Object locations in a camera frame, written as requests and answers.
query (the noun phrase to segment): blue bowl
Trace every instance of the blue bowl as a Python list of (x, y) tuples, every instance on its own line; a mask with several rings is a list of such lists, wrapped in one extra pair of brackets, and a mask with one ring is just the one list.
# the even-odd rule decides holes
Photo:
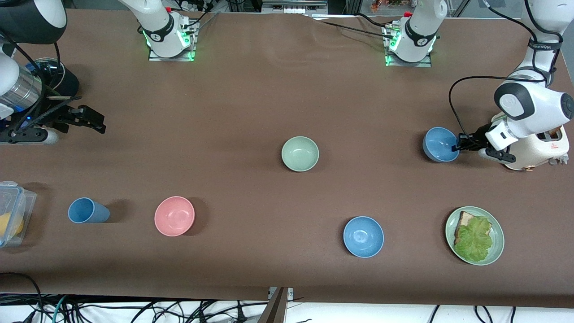
[(343, 241), (353, 255), (370, 258), (383, 248), (385, 235), (379, 223), (372, 218), (356, 217), (345, 226)]
[(427, 131), (422, 141), (422, 149), (425, 154), (437, 163), (455, 160), (460, 153), (460, 151), (452, 151), (452, 146), (455, 145), (455, 134), (443, 127), (434, 127)]

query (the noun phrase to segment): silver metal cylinder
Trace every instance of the silver metal cylinder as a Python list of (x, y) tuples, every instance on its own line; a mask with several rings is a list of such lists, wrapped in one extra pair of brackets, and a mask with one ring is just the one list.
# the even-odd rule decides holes
[(19, 66), (20, 74), (14, 86), (0, 97), (0, 103), (16, 111), (31, 107), (40, 98), (42, 83), (26, 68)]

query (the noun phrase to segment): pink bowl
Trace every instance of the pink bowl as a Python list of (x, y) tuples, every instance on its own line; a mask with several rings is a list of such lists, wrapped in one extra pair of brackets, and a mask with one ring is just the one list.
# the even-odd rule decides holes
[(195, 210), (186, 198), (174, 196), (165, 199), (157, 207), (154, 221), (156, 228), (168, 237), (184, 234), (193, 225)]

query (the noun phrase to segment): green bowl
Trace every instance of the green bowl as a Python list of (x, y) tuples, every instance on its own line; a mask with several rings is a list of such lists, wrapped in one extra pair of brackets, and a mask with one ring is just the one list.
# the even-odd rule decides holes
[[(479, 262), (473, 262), (471, 260), (466, 260), (462, 258), (458, 253), (455, 251), (455, 231), (456, 225), (459, 223), (460, 219), (460, 212), (466, 211), (473, 216), (479, 217), (487, 217), (488, 221), (492, 224), (492, 229), (490, 229), (489, 236), (492, 238), (492, 247), (488, 249), (488, 255), (485, 259)], [(486, 212), (485, 210), (476, 207), (476, 206), (463, 206), (456, 209), (454, 212), (447, 219), (447, 225), (445, 228), (445, 234), (447, 235), (447, 243), (448, 246), (451, 247), (452, 252), (455, 255), (465, 262), (477, 266), (486, 266), (489, 265), (501, 256), (502, 250), (504, 250), (504, 233), (502, 233), (501, 225), (498, 223), (497, 219), (495, 219), (492, 214)]]
[(307, 137), (293, 137), (283, 145), (281, 150), (283, 163), (296, 172), (305, 172), (319, 161), (319, 148)]

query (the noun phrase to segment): bowl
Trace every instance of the bowl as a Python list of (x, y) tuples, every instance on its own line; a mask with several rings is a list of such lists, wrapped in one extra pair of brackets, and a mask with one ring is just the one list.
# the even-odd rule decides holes
[(425, 154), (437, 163), (455, 160), (460, 153), (460, 151), (452, 151), (452, 146), (455, 145), (455, 134), (443, 127), (434, 127), (428, 130), (422, 141), (422, 149)]
[(343, 230), (345, 247), (353, 255), (360, 258), (370, 258), (383, 248), (385, 235), (383, 229), (370, 217), (351, 219)]
[[(488, 255), (486, 256), (486, 258), (479, 262), (466, 260), (465, 258), (462, 258), (455, 251), (455, 231), (456, 226), (459, 223), (460, 212), (462, 211), (466, 211), (472, 214), (473, 216), (487, 217), (488, 221), (492, 224), (492, 228), (490, 229), (490, 233), (488, 234), (492, 239), (492, 246), (488, 249)], [(452, 212), (447, 219), (445, 234), (447, 236), (447, 244), (449, 247), (451, 247), (452, 252), (454, 252), (455, 255), (461, 258), (464, 262), (476, 266), (486, 266), (497, 261), (498, 258), (501, 256), (502, 251), (504, 250), (504, 233), (502, 232), (501, 225), (498, 223), (497, 219), (495, 219), (492, 216), (492, 214), (476, 206), (463, 206)]]
[(186, 198), (174, 196), (165, 199), (156, 209), (154, 222), (163, 235), (176, 237), (184, 234), (193, 225), (195, 210)]
[(283, 145), (281, 158), (290, 170), (305, 172), (319, 161), (319, 148), (313, 140), (307, 137), (293, 137)]

